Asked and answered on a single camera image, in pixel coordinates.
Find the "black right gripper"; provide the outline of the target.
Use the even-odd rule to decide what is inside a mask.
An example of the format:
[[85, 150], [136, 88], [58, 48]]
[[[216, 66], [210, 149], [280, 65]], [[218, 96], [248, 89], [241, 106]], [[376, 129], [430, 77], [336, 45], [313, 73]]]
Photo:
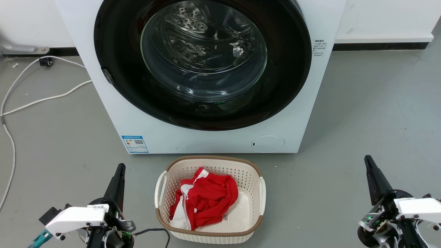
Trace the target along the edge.
[[428, 248], [419, 225], [428, 222], [440, 230], [440, 199], [393, 190], [371, 155], [364, 162], [373, 208], [359, 221], [358, 239], [368, 248]]

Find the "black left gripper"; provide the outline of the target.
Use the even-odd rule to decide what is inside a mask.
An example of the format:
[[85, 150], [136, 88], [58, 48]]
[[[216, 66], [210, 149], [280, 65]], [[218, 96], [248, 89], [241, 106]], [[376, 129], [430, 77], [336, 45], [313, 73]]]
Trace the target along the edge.
[[119, 163], [114, 176], [109, 182], [104, 198], [95, 199], [88, 207], [104, 207], [108, 205], [108, 211], [104, 214], [104, 220], [99, 224], [87, 226], [87, 248], [133, 248], [134, 232], [136, 226], [133, 221], [126, 220], [123, 216], [123, 200], [125, 192], [124, 163]]

